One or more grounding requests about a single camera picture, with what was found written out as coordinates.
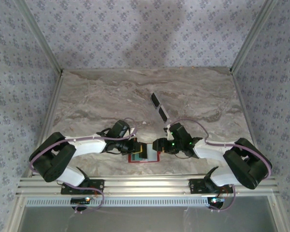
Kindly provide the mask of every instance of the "marble surface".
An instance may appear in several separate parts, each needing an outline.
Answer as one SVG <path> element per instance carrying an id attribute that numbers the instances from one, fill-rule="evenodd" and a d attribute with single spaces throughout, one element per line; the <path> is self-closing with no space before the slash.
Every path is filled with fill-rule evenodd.
<path id="1" fill-rule="evenodd" d="M 199 120 L 211 140 L 250 139 L 227 68 L 79 70 L 64 71 L 62 78 L 51 132 L 91 135 L 113 126 L 118 119 L 132 117 L 139 129 L 138 140 L 153 142 L 165 137 L 164 123 L 149 100 L 155 92 L 171 118 Z M 196 124 L 183 125 L 193 137 L 204 137 Z M 204 174 L 217 164 L 215 160 L 178 159 L 169 154 L 161 154 L 157 163 L 130 164 L 127 156 L 112 154 L 87 154 L 70 162 L 90 176 Z"/>

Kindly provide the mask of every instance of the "purple cable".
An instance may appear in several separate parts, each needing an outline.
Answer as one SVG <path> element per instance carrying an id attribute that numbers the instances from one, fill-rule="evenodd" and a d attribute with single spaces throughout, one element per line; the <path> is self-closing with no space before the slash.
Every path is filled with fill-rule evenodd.
<path id="1" fill-rule="evenodd" d="M 235 147 L 238 147 L 239 149 L 243 149 L 243 150 L 246 150 L 246 151 L 250 152 L 252 155 L 254 155 L 254 156 L 256 156 L 257 158 L 259 158 L 259 159 L 260 159 L 260 160 L 265 164 L 265 166 L 266 166 L 266 168 L 267 168 L 267 172 L 268 172 L 268 173 L 267 173 L 267 176 L 265 177 L 265 179 L 267 179 L 267 178 L 270 177 L 270 175 L 271 175 L 271 166 L 270 166 L 269 163 L 265 160 L 265 158 L 263 158 L 263 157 L 262 157 L 260 154 L 258 154 L 257 152 L 255 152 L 255 151 L 249 149 L 248 147 L 245 147 L 245 146 L 242 146 L 242 145 L 238 145 L 238 144 L 215 144 L 215 143 L 211 143 L 211 142 L 206 141 L 206 140 L 208 139 L 208 137 L 209 137 L 209 133 L 207 132 L 207 130 L 205 129 L 205 127 L 204 127 L 200 122 L 198 122 L 198 121 L 196 121 L 196 120 L 193 120 L 193 119 L 190 119 L 190 118 L 182 118 L 182 119 L 179 119 L 179 120 L 173 122 L 172 125 L 175 124 L 176 122 L 178 122 L 178 121 L 182 121 L 182 120 L 186 120 L 186 121 L 191 121 L 191 122 L 197 123 L 200 127 L 202 127 L 202 129 L 203 129 L 204 132 L 206 133 L 206 137 L 204 138 L 204 141 L 205 141 L 205 143 L 208 144 L 208 145 L 211 145 L 211 146 L 222 146 L 222 147 L 226 147 L 226 146 L 233 147 L 233 146 L 235 146 Z"/>
<path id="2" fill-rule="evenodd" d="M 124 139 L 129 139 L 132 136 L 136 135 L 137 133 L 137 126 L 136 126 L 136 122 L 134 121 L 134 119 L 127 117 L 126 119 L 130 119 L 133 121 L 135 127 L 134 127 L 134 131 L 132 134 L 123 137 L 123 138 L 107 138 L 107 137 L 92 137 L 92 136 L 87 136 L 87 137 L 82 137 L 82 138 L 77 138 L 77 139 L 64 139 L 64 140 L 60 140 L 52 145 L 50 145 L 49 147 L 45 148 L 43 151 L 41 151 L 39 154 L 37 154 L 29 163 L 29 168 L 31 171 L 33 172 L 37 172 L 34 168 L 33 168 L 33 163 L 43 154 L 45 154 L 47 151 L 49 151 L 50 149 L 53 149 L 55 146 L 61 144 L 61 143 L 65 143 L 65 142 L 78 142 L 78 141 L 87 141 L 87 140 L 114 140 L 114 141 L 119 141 L 119 140 L 124 140 Z"/>
<path id="3" fill-rule="evenodd" d="M 101 203 L 100 203 L 97 207 L 95 207 L 95 208 L 89 208 L 89 207 L 88 207 L 87 205 L 85 205 L 85 204 L 79 204 L 79 205 L 77 205 L 77 206 L 75 207 L 75 213 L 80 213 L 80 214 L 83 214 L 83 212 L 84 212 L 84 213 L 91 213 L 91 212 L 96 211 L 97 209 L 100 209 L 101 206 L 103 205 L 103 203 L 104 203 L 104 193 L 103 193 L 101 190 L 99 190 L 99 189 L 97 189 L 97 188 L 90 188 L 90 187 L 89 187 L 89 188 L 76 187 L 76 186 L 70 185 L 70 184 L 68 184 L 68 183 L 65 183 L 65 184 L 66 184 L 67 186 L 73 188 L 73 189 L 97 191 L 98 193 L 100 193 L 100 194 L 102 195 Z M 78 211 L 77 211 L 77 208 L 78 208 L 78 207 L 85 207 L 86 210 L 78 212 Z"/>

